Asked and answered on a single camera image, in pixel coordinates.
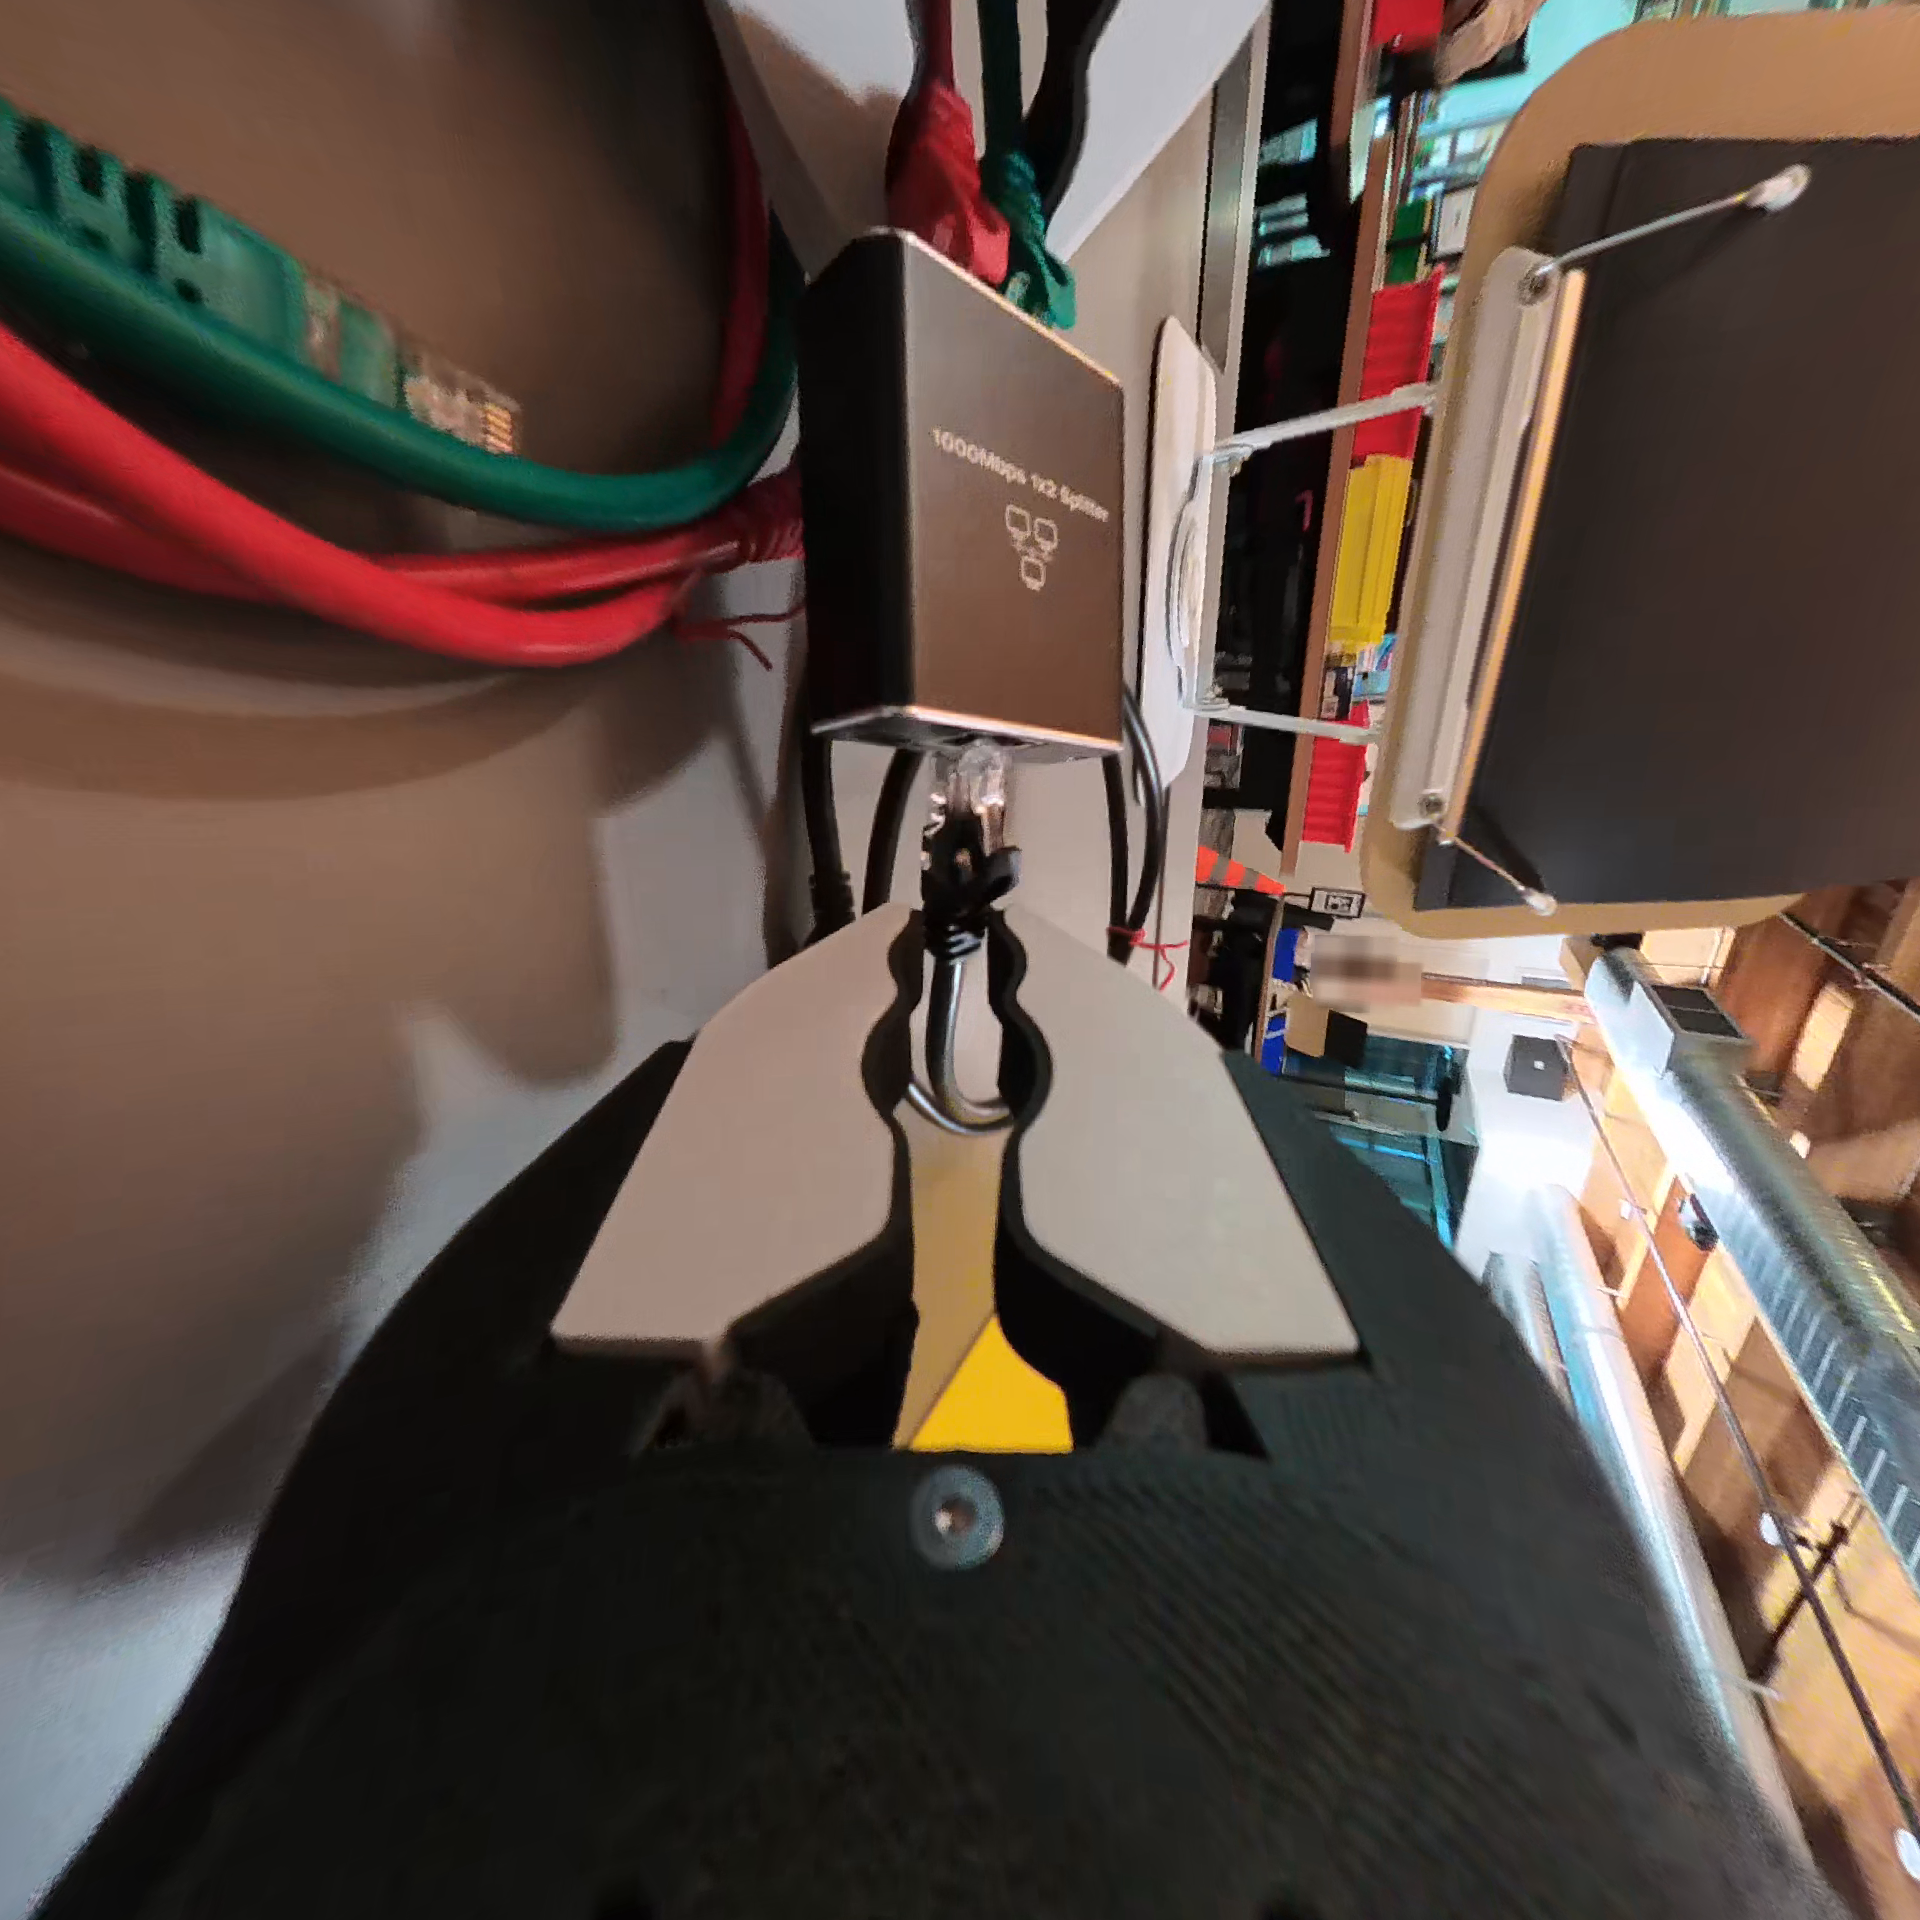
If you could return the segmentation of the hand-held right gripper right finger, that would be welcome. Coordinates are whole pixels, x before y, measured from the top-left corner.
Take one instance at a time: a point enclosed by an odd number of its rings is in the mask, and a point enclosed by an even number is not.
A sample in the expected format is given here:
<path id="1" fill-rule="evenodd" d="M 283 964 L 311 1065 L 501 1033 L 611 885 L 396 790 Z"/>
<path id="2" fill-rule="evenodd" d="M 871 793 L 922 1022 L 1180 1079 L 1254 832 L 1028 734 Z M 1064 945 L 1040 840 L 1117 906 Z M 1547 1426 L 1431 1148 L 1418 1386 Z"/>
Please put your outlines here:
<path id="1" fill-rule="evenodd" d="M 1011 1247 L 1203 1369 L 1353 1359 L 1353 1322 L 1219 1044 L 1028 906 L 1005 912 L 1000 950 L 1000 1033 L 1036 1065 L 1000 1159 Z"/>

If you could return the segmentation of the large yellow plastic bin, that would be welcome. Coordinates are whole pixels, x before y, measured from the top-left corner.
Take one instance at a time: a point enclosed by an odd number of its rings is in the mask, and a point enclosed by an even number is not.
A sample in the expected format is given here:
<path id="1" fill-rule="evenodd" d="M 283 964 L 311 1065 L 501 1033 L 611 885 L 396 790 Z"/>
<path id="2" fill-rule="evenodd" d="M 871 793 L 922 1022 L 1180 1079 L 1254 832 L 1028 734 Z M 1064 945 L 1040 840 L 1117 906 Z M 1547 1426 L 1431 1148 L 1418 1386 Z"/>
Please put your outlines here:
<path id="1" fill-rule="evenodd" d="M 986 1319 L 955 1370 L 900 1447 L 909 1453 L 1072 1451 L 1064 1394 L 1028 1363 L 996 1316 Z"/>

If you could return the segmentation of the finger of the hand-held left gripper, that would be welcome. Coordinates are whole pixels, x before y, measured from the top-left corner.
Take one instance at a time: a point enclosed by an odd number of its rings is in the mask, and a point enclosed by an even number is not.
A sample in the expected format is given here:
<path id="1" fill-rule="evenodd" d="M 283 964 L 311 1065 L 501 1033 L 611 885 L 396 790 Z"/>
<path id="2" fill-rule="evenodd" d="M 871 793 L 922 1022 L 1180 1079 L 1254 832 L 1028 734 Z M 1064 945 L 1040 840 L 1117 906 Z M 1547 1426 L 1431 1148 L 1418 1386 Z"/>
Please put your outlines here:
<path id="1" fill-rule="evenodd" d="M 1262 3 L 1043 8 L 1043 214 L 1054 257 L 1072 257 L 1180 131 L 1262 11 Z"/>
<path id="2" fill-rule="evenodd" d="M 773 214 L 815 278 L 886 223 L 885 160 L 916 72 L 905 3 L 706 3 Z"/>

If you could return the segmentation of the black ethernet splitter box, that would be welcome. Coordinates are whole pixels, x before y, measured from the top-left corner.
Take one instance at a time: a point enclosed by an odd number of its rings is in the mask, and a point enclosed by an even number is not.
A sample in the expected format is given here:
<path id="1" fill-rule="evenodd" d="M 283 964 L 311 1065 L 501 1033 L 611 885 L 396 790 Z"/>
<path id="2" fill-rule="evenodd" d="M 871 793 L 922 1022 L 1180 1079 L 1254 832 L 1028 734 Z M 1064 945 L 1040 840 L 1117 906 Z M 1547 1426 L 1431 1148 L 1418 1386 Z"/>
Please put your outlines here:
<path id="1" fill-rule="evenodd" d="M 799 309 L 806 717 L 916 751 L 1121 749 L 1124 393 L 897 226 Z"/>

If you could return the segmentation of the white flat slab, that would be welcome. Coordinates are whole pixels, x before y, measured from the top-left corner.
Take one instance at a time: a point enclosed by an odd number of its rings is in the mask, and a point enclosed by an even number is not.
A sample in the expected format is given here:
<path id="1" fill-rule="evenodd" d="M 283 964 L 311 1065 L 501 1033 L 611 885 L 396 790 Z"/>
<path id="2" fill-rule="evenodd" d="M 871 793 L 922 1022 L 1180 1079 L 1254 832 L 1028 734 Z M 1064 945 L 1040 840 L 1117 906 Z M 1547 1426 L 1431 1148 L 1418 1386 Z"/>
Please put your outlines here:
<path id="1" fill-rule="evenodd" d="M 1143 465 L 1137 701 L 1162 785 L 1185 769 L 1206 687 L 1219 372 L 1179 317 L 1158 326 Z"/>

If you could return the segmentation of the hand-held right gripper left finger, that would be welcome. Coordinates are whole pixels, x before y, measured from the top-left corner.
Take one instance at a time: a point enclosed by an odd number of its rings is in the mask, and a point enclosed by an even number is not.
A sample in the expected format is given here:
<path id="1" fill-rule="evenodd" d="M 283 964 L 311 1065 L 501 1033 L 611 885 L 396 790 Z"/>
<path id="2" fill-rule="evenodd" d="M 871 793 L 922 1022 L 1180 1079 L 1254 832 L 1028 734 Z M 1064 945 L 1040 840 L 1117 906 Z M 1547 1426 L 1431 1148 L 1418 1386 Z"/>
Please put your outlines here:
<path id="1" fill-rule="evenodd" d="M 886 1304 L 860 1268 L 909 1241 L 909 1020 L 920 913 L 878 906 L 713 1013 L 624 1174 L 550 1336 L 560 1348 L 713 1363 L 804 1291 L 826 1359 L 849 1362 Z"/>

